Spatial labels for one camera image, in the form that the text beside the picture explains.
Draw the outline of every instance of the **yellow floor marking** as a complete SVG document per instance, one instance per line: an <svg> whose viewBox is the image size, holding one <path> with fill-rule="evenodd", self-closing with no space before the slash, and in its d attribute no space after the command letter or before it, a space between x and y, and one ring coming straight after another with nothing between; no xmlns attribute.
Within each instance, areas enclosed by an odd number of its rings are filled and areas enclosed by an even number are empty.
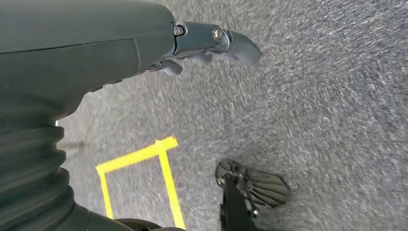
<svg viewBox="0 0 408 231"><path fill-rule="evenodd" d="M105 174L112 172L129 165L136 164L140 161L159 156L160 165L162 166L163 177L165 179L166 189L168 198L170 200L170 207L173 213L174 223L177 228L185 229L183 215L181 213L181 208L179 200L177 198L176 187L174 185L173 176L171 174L170 164L168 162L168 157L166 151L177 147L177 140L173 137L167 137L161 141L156 140L155 144L148 147L140 149L138 151L129 153L127 155L118 157L116 159L110 160L103 164L96 166L96 171L101 179L101 187L103 193L103 200L105 202L106 216L113 218L112 205L109 198L108 185L106 182Z"/></svg>
<svg viewBox="0 0 408 231"><path fill-rule="evenodd" d="M103 200L105 202L106 216L113 219L114 215L112 211L111 200L109 199L108 184L106 183L105 173L98 171L98 169L96 170L98 172L99 178L101 179L102 194Z"/></svg>
<svg viewBox="0 0 408 231"><path fill-rule="evenodd" d="M170 164L165 149L161 149L159 153L160 165L162 166L163 177L165 178L165 184L167 188L168 198L170 200L170 208L173 213L174 224L177 228L186 229L184 226L183 215L181 214L181 208L179 200L177 198L176 187L174 186L173 176L171 175Z"/></svg>

